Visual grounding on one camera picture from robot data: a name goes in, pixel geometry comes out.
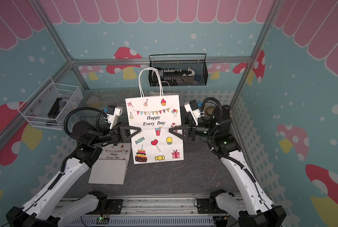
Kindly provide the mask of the paper bag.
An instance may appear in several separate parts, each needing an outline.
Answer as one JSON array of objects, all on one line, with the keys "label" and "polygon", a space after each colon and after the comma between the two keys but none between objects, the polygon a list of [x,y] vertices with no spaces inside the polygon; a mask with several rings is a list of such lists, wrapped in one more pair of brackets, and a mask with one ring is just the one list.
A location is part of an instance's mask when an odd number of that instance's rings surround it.
[{"label": "paper bag", "polygon": [[103,150],[92,166],[90,184],[115,184],[124,183],[126,170],[131,154],[130,143],[109,144]]},{"label": "paper bag", "polygon": [[[161,84],[157,69],[148,67],[146,71],[155,73]],[[146,96],[139,88],[139,97],[125,100],[129,125],[141,128],[131,139],[134,164],[184,159],[183,140],[169,133],[169,128],[181,125],[179,96],[164,96],[160,89],[160,96]]]},{"label": "paper bag", "polygon": [[156,83],[157,91],[150,91],[149,95],[150,96],[160,96],[160,91],[161,91],[160,86],[163,88],[163,95],[164,96],[179,95],[179,93],[171,91],[171,87],[170,87],[170,85],[169,85],[169,83],[167,81],[162,81],[160,85],[157,82]]}]

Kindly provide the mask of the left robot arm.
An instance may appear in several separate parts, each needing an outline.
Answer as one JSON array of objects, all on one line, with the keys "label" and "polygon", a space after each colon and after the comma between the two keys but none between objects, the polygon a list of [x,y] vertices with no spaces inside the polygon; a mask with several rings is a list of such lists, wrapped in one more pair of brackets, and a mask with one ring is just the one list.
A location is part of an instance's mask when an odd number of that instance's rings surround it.
[{"label": "left robot arm", "polygon": [[[82,120],[72,130],[68,128],[70,118],[79,111],[95,111],[105,115],[106,124],[102,128],[97,120],[96,126]],[[141,132],[140,127],[118,123],[121,107],[109,106],[108,111],[92,107],[72,110],[64,120],[64,131],[78,142],[76,149],[62,162],[60,171],[49,183],[22,207],[12,207],[6,214],[7,225],[11,227],[63,227],[78,217],[98,211],[101,214],[110,210],[107,195],[93,190],[83,198],[62,209],[56,205],[71,186],[97,162],[103,145],[129,143],[131,138]]]}]

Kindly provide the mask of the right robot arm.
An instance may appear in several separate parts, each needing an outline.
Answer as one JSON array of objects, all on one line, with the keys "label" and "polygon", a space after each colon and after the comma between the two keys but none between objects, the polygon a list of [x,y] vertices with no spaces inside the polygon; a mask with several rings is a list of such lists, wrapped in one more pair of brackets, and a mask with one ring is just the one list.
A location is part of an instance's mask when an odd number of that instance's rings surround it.
[{"label": "right robot arm", "polygon": [[225,213],[237,220],[241,227],[281,227],[286,212],[275,205],[265,193],[247,164],[244,153],[230,131],[231,109],[213,98],[206,98],[201,105],[191,100],[184,105],[187,116],[182,125],[170,128],[178,139],[192,141],[204,137],[210,152],[225,165],[234,179],[241,200],[233,193],[217,190],[208,199],[197,199],[194,205],[200,213]]}]

